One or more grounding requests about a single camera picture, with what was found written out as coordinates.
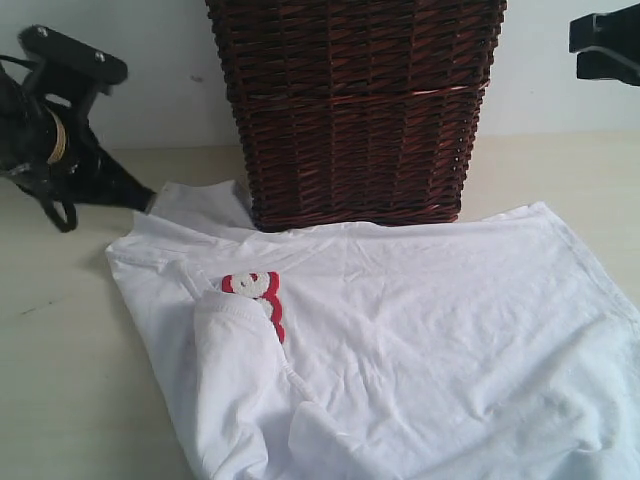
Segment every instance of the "wicker basket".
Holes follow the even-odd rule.
[[[505,0],[208,0],[258,228],[457,218]]]

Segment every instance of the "t-shirt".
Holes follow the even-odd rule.
[[[169,184],[107,253],[198,478],[640,478],[640,314],[543,203],[267,234]]]

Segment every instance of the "table surface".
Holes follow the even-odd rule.
[[[461,219],[546,201],[640,305],[640,136],[481,138]],[[116,152],[148,185],[241,178],[236,147]],[[192,479],[108,270],[131,213],[81,207],[66,235],[0,183],[0,477]]]

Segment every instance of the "red patch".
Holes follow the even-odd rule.
[[[247,275],[227,275],[222,279],[222,291],[235,293],[254,300],[263,299],[270,306],[271,323],[276,329],[280,343],[284,343],[285,330],[282,326],[282,303],[278,298],[280,276],[276,272],[250,273]]]

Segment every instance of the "brown wicker basket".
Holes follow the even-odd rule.
[[[457,218],[505,0],[207,0],[258,228]]]

